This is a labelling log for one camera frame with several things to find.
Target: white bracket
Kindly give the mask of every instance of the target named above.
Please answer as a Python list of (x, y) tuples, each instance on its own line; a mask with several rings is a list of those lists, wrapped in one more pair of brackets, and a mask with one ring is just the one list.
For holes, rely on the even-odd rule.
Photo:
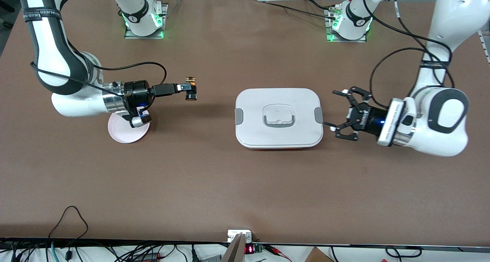
[(237, 234), (243, 233), (245, 234), (245, 238), (247, 243), (252, 243), (252, 232), (248, 229), (228, 229), (228, 243), (235, 238)]

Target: black button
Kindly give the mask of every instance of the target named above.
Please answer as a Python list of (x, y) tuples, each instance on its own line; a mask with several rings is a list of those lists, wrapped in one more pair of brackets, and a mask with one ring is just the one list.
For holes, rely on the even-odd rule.
[(406, 116), (403, 121), (401, 122), (404, 125), (410, 125), (413, 122), (413, 117), (412, 116)]

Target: brown table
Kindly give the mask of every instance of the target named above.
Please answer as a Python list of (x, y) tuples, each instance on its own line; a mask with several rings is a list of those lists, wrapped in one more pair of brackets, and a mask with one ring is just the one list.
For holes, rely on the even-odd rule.
[[(282, 3), (321, 13), (306, 1)], [(432, 9), (401, 4), (407, 26), (422, 35)], [(145, 138), (117, 143), (108, 114), (56, 112), (28, 66), (33, 49), (19, 18), (0, 59), (0, 236), (47, 236), (76, 205), (90, 225), (86, 238), (223, 241), (227, 229), (245, 228), (268, 242), (490, 246), (490, 80), (476, 35), (451, 65), (471, 100), (470, 142), (459, 156), (381, 147), (364, 133), (359, 142), (338, 140), (327, 129), (310, 149), (253, 151), (235, 138), (241, 91), (310, 88), (325, 119), (341, 123), (348, 102), (331, 91), (367, 88), (378, 60), (416, 43), (378, 24), (365, 44), (327, 42), (321, 18), (252, 0), (184, 0), (164, 39), (127, 40), (117, 10), (112, 0), (70, 0), (68, 37), (106, 67), (154, 60), (167, 67), (168, 82), (196, 76), (198, 101), (157, 99)], [(390, 3), (376, 13), (397, 22)], [(419, 60), (409, 51), (382, 65), (378, 100), (403, 98)], [(150, 66), (105, 79), (156, 84), (161, 75)], [(82, 230), (71, 211), (55, 236)]]

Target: white round plate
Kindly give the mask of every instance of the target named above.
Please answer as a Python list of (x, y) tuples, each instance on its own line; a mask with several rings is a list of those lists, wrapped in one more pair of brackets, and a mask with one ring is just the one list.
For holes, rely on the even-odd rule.
[(109, 135), (120, 143), (132, 143), (141, 139), (150, 128), (150, 124), (147, 123), (144, 126), (131, 128), (129, 121), (123, 119), (117, 114), (112, 113), (107, 122), (107, 130)]

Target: teal cable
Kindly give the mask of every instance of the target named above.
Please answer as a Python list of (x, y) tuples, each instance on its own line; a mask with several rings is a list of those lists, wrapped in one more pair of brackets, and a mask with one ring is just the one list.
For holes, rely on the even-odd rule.
[(53, 253), (54, 260), (56, 260), (56, 262), (60, 262), (60, 260), (56, 256), (56, 252), (54, 252), (54, 242), (51, 242), (51, 252)]

